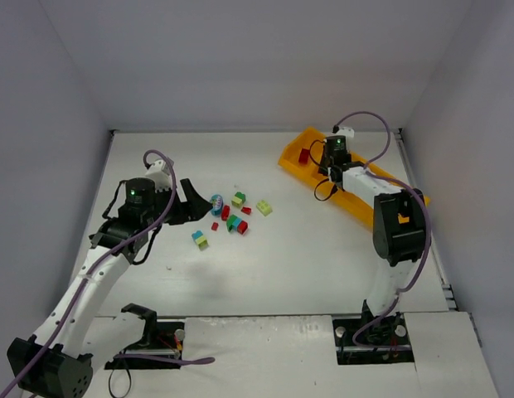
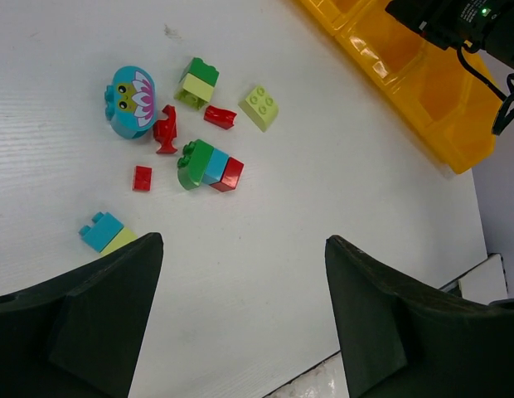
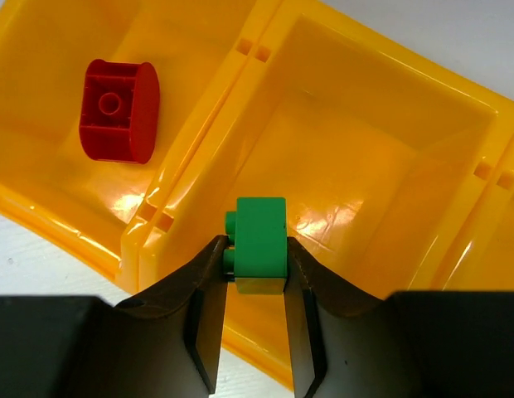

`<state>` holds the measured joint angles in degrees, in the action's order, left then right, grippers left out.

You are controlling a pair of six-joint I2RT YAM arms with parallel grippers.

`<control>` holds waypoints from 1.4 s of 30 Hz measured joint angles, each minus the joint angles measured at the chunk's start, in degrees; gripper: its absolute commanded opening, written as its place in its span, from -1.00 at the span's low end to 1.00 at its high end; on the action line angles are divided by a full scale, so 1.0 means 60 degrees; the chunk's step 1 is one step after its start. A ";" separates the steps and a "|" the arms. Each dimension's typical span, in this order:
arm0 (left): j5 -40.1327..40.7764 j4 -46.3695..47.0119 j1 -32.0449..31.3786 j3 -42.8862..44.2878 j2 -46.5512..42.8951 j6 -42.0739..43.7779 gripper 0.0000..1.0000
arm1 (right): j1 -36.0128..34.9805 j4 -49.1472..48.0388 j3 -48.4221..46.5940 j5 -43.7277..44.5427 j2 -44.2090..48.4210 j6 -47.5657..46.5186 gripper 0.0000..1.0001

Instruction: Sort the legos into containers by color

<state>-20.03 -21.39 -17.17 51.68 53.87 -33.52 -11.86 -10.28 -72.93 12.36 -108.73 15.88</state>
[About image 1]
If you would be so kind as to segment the light green lego brick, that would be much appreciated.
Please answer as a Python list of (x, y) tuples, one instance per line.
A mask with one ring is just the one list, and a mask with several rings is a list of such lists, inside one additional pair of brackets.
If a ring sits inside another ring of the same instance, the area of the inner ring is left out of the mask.
[(204, 250), (208, 246), (208, 241), (205, 236), (200, 236), (195, 239), (195, 243), (200, 250)]

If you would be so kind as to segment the red arch lego block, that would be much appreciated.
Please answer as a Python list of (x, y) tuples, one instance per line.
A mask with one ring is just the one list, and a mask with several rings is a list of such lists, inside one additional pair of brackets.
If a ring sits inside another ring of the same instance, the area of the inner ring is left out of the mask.
[(310, 151), (307, 148), (302, 148), (298, 156), (298, 163), (301, 165), (308, 164), (310, 158)]

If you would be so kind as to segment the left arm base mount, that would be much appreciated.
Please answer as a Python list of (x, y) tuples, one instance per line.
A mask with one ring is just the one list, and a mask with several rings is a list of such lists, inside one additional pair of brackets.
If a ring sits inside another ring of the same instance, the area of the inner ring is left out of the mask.
[(179, 370), (180, 365), (168, 362), (152, 361), (142, 356), (180, 359), (182, 356), (183, 339), (185, 338), (185, 322), (182, 320), (158, 320), (157, 327), (147, 345), (134, 343), (127, 346), (122, 353), (134, 358), (114, 359), (104, 365), (109, 370)]

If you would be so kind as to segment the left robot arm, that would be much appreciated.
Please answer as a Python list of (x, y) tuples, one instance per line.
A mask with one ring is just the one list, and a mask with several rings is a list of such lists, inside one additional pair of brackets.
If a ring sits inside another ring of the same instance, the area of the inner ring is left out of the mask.
[(169, 185), (157, 187), (146, 177), (123, 180), (124, 204), (117, 216), (90, 236), (91, 247), (79, 273), (46, 321), (28, 338), (15, 338), (7, 359), (13, 383), (40, 397), (82, 397), (94, 373), (124, 349), (148, 346), (156, 337), (158, 317), (139, 304), (125, 305), (99, 341), (85, 337), (110, 290), (132, 266), (141, 265), (139, 251), (150, 252), (162, 226), (199, 221), (212, 204), (189, 179), (180, 201)]

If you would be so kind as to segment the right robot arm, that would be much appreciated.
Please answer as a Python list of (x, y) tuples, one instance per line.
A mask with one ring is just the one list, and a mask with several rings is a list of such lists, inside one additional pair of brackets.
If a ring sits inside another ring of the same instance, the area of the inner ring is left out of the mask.
[(326, 137), (322, 144), (319, 168), (333, 191), (352, 194), (373, 210), (372, 242), (380, 261), (365, 305), (375, 319), (386, 318), (415, 286), (428, 257), (431, 231), (423, 193), (354, 162), (342, 135)]

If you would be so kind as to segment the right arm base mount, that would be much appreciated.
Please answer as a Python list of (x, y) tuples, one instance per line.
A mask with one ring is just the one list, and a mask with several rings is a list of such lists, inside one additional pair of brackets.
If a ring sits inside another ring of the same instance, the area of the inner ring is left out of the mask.
[(339, 366), (413, 363), (414, 353), (403, 314), (390, 316), (379, 325), (353, 335), (367, 321), (364, 318), (334, 318), (332, 329)]

